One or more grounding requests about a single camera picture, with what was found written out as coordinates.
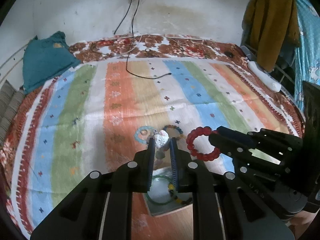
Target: blue stripe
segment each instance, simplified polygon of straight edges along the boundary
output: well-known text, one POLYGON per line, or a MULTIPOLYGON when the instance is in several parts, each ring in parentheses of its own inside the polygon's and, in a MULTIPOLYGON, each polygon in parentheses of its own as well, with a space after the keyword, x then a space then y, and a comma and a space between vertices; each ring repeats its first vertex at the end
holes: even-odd
MULTIPOLYGON (((196 107, 203 126, 210 126, 213 130, 217 129, 219 126, 229 128, 229 123, 219 109, 219 103, 208 95, 204 86, 193 77, 183 63, 175 60, 164 60, 163 62, 167 65, 172 76, 179 83, 187 100, 196 107)), ((232 158, 224 154, 221 154, 220 156, 223 159, 226 170, 234 172, 232 158)))
POLYGON ((36 227, 53 209, 51 194, 51 165, 53 160, 53 139, 59 115, 63 110, 74 72, 66 71, 57 80, 57 90, 47 106, 42 126, 38 128, 37 145, 33 153, 34 167, 31 177, 32 219, 36 227))

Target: brown coat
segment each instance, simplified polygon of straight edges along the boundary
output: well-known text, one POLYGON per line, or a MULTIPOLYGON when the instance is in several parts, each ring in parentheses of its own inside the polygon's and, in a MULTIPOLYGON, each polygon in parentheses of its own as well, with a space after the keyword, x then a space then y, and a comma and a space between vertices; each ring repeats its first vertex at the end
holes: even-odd
POLYGON ((271 72, 286 37, 299 46, 295 0, 251 0, 244 21, 252 25, 249 45, 257 50, 257 62, 271 72))

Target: black round object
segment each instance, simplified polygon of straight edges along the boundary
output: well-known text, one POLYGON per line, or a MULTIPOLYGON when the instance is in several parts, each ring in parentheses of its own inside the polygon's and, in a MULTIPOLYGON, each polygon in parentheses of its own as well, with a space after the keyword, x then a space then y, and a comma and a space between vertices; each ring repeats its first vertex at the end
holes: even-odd
POLYGON ((224 53, 227 57, 233 57, 233 53, 231 53, 230 51, 226 51, 224 53))

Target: striped blanket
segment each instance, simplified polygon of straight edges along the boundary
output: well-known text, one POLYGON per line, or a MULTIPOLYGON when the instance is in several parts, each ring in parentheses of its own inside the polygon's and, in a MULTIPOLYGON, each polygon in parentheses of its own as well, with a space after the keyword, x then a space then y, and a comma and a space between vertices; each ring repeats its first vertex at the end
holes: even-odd
MULTIPOLYGON (((128 69, 140 76, 172 73, 155 80, 130 75, 125 59, 91 64, 48 80, 26 116, 7 207, 27 238, 89 172, 114 171, 145 149, 145 131, 177 126, 184 136, 178 147, 186 151, 185 137, 198 126, 222 125, 243 133, 267 128, 298 135, 285 108, 261 93, 245 77, 246 70, 230 63, 191 57, 129 60, 128 69)), ((213 150, 204 136, 195 146, 203 153, 213 150)), ((220 155, 206 165, 223 174, 233 170, 231 160, 220 155)), ((141 214, 133 212, 133 234, 153 223, 152 217, 143 225, 135 223, 141 214)), ((156 239, 157 232, 145 234, 156 239)))

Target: orange stripe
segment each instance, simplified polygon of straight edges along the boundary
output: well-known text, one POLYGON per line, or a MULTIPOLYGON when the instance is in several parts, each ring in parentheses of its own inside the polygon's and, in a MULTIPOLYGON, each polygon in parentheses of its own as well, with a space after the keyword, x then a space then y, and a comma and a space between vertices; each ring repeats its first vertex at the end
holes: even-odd
POLYGON ((110 171, 133 160, 145 145, 134 139, 140 126, 136 116, 141 113, 135 105, 132 79, 125 62, 108 63, 105 82, 104 121, 106 161, 110 171))
POLYGON ((287 127, 280 123, 258 96, 227 66, 210 63, 210 65, 242 96, 247 105, 254 111, 265 128, 288 133, 287 127))

